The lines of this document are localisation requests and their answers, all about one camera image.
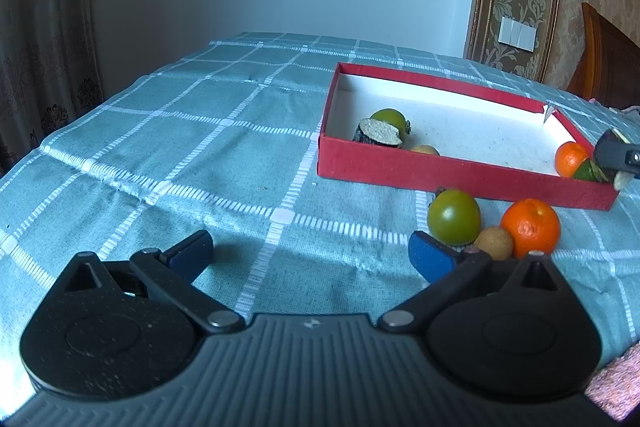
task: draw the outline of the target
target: wooden headboard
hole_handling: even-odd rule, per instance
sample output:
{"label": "wooden headboard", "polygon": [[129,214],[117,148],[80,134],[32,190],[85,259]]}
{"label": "wooden headboard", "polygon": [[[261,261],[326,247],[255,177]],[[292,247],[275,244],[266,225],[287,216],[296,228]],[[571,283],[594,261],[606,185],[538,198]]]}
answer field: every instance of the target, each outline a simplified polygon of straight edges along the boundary
{"label": "wooden headboard", "polygon": [[567,90],[606,107],[640,105],[640,48],[582,3],[585,49]]}

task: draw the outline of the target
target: tangerine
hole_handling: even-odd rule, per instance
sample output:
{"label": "tangerine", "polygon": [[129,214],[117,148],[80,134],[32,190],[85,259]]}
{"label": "tangerine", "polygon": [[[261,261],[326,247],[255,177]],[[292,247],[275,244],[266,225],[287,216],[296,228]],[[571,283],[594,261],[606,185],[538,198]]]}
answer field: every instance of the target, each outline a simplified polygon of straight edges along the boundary
{"label": "tangerine", "polygon": [[563,143],[556,151],[556,172],[563,178],[572,178],[588,157],[587,151],[579,143]]}
{"label": "tangerine", "polygon": [[500,226],[513,237],[513,256],[522,259],[530,250],[552,253],[560,239],[558,214],[544,201],[528,198],[513,203]]}

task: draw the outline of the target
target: silver bolt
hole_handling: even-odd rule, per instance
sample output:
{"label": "silver bolt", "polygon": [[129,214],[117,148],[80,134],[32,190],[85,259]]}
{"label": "silver bolt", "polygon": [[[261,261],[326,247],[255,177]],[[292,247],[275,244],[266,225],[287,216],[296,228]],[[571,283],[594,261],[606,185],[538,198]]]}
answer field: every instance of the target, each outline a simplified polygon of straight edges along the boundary
{"label": "silver bolt", "polygon": [[240,320],[240,315],[231,310],[218,310],[207,315],[207,322],[216,328],[228,328]]}
{"label": "silver bolt", "polygon": [[414,321],[414,314],[407,310],[391,310],[382,315],[382,320],[385,321],[387,326],[391,328],[401,328],[402,326],[408,326]]}

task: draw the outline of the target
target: ribbed gray surface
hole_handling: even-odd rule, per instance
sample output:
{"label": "ribbed gray surface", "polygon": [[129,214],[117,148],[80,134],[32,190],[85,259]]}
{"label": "ribbed gray surface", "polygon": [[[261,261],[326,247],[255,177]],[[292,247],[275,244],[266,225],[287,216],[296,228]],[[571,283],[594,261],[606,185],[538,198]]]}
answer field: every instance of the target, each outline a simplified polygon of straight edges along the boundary
{"label": "ribbed gray surface", "polygon": [[[319,325],[309,323],[317,319]],[[499,405],[444,380],[411,337],[366,315],[257,315],[210,337],[169,384],[113,403],[36,395],[8,427],[607,427],[585,397]]]}

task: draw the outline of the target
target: curtain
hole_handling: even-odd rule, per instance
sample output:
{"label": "curtain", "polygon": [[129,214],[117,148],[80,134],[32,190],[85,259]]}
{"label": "curtain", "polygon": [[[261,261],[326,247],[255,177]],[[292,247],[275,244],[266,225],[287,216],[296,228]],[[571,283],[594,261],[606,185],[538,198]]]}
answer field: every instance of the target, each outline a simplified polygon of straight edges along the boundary
{"label": "curtain", "polygon": [[0,0],[0,176],[100,102],[89,0]]}

